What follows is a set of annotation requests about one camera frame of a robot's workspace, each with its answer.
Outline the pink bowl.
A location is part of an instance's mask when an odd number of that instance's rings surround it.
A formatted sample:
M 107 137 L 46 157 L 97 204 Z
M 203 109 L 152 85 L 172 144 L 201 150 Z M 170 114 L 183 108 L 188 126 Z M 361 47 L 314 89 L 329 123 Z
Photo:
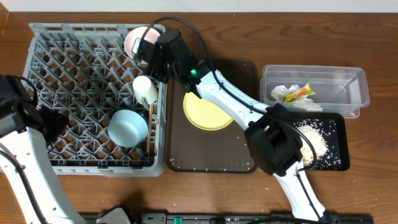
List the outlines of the pink bowl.
M 128 33 L 128 35 L 126 36 L 126 39 L 124 41 L 124 48 L 129 57 L 134 58 L 134 55 L 137 53 L 138 46 L 141 43 L 142 36 L 146 29 L 146 27 L 135 28 L 130 31 L 130 33 Z M 143 44 L 140 47 L 139 51 L 141 53 L 141 65 L 145 67 L 147 66 L 150 58 L 155 51 L 155 43 L 160 35 L 161 32 L 157 31 L 154 28 L 151 28 L 144 37 Z

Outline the cream cup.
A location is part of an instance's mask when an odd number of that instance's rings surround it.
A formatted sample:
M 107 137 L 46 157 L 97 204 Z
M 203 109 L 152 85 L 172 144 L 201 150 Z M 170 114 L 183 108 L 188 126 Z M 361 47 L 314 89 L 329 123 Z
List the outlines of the cream cup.
M 145 75 L 136 77 L 132 82 L 134 96 L 138 103 L 144 104 L 144 100 L 147 104 L 152 104 L 158 97 L 158 91 L 151 81 L 151 79 Z

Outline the yellow plate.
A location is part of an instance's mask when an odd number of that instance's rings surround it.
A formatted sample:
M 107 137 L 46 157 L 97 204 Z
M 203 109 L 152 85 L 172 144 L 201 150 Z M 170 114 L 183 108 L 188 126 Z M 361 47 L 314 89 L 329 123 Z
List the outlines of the yellow plate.
M 197 97 L 194 93 L 186 93 L 183 98 L 185 116 L 195 127 L 205 131 L 217 131 L 229 126 L 233 119 L 222 109 Z

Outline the light blue bowl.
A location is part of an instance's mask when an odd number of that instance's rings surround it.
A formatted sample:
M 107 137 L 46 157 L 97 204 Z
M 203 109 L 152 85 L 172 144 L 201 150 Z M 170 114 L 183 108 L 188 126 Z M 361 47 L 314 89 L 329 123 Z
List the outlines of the light blue bowl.
M 115 112 L 108 126 L 110 139 L 121 147 L 134 147 L 147 138 L 147 121 L 135 111 Z

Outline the green snack wrapper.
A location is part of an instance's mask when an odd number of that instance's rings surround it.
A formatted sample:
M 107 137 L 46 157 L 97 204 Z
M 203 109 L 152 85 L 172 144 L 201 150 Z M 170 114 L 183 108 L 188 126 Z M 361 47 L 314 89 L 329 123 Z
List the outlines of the green snack wrapper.
M 284 102 L 294 102 L 301 100 L 302 98 L 307 97 L 308 95 L 314 95 L 316 94 L 316 91 L 314 91 L 309 83 L 305 84 L 303 87 L 301 87 L 298 90 L 295 90 L 292 93 L 289 93 L 288 95 L 285 95 L 283 97 Z

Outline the white napkin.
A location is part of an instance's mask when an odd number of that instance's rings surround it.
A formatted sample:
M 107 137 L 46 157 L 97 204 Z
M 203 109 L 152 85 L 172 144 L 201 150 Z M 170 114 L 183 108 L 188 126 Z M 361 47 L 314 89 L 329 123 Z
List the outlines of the white napkin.
M 294 101 L 294 102 L 284 102 L 283 97 L 285 95 L 288 95 L 289 93 L 294 92 L 295 90 L 300 89 L 298 85 L 291 85 L 290 88 L 286 88 L 284 85 L 279 85 L 276 86 L 272 91 L 271 91 L 271 96 L 277 101 L 277 102 L 283 102 L 287 103 L 289 106 L 293 106 L 296 108 L 304 109 L 305 111 L 310 111 L 310 112 L 322 112 L 323 109 L 321 106 L 316 103 L 313 99 L 309 98 L 308 95 L 305 98 L 302 98 L 301 100 Z

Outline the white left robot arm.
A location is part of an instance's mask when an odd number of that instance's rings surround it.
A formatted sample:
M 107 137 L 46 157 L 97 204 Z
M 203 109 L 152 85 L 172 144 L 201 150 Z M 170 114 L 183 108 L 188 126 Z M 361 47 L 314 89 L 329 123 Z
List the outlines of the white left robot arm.
M 24 77 L 1 76 L 1 169 L 27 223 L 85 223 L 47 153 L 69 119 L 48 107 L 38 108 L 38 95 L 29 95 L 24 87 L 29 83 Z

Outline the grey plastic dish rack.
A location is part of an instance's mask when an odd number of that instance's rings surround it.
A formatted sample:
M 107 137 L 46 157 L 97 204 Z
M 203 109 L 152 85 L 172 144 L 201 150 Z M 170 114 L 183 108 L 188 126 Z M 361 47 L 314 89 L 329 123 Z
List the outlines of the grey plastic dish rack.
M 134 147 L 112 142 L 108 126 L 119 110 L 139 113 L 148 124 L 149 107 L 136 101 L 132 81 L 139 70 L 125 51 L 132 24 L 31 23 L 33 39 L 24 76 L 37 90 L 39 106 L 69 117 L 48 157 L 58 175 L 157 177 L 164 171 L 167 85 L 156 83 L 150 154 L 147 138 Z M 155 155 L 155 120 L 159 148 Z

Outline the dark brown serving tray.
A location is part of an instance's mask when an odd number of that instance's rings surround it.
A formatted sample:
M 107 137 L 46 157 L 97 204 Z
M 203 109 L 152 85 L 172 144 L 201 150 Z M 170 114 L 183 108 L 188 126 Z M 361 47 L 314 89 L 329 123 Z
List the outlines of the dark brown serving tray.
M 256 65 L 248 59 L 216 59 L 215 68 L 245 94 L 259 99 Z M 169 81 L 167 97 L 167 149 L 169 167 L 177 172 L 250 174 L 256 170 L 241 127 L 232 122 L 217 131 L 194 126 L 183 111 L 185 92 Z

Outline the spilled rice pile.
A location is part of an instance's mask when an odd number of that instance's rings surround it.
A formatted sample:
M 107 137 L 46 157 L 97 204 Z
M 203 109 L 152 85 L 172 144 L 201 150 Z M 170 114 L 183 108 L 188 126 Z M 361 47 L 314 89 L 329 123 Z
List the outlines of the spilled rice pile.
M 297 129 L 310 141 L 316 152 L 317 159 L 319 159 L 321 156 L 324 156 L 328 152 L 328 146 L 318 129 L 315 129 L 309 125 L 299 126 Z M 301 140 L 303 142 L 303 146 L 300 149 L 302 153 L 303 164 L 304 166 L 309 166 L 314 159 L 313 152 L 305 140 L 303 138 L 301 138 Z

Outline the black tray bin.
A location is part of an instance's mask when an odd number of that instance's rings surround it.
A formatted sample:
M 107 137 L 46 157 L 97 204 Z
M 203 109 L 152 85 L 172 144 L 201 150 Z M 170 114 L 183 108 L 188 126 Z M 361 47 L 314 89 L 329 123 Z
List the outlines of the black tray bin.
M 320 131 L 328 152 L 319 159 L 314 158 L 313 170 L 346 171 L 350 167 L 345 119 L 338 113 L 290 112 L 295 127 L 309 125 Z

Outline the clear plastic bin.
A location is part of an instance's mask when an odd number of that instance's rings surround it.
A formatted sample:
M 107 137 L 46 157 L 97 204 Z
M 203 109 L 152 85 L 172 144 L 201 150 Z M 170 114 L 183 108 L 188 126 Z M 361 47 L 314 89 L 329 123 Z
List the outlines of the clear plastic bin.
M 305 111 L 277 102 L 271 91 L 279 85 L 303 87 L 309 83 L 315 95 L 309 96 L 323 109 L 322 112 L 339 113 L 345 118 L 357 118 L 359 109 L 370 104 L 366 74 L 358 67 L 319 65 L 267 65 L 263 69 L 260 99 L 272 106 L 282 104 L 290 111 Z

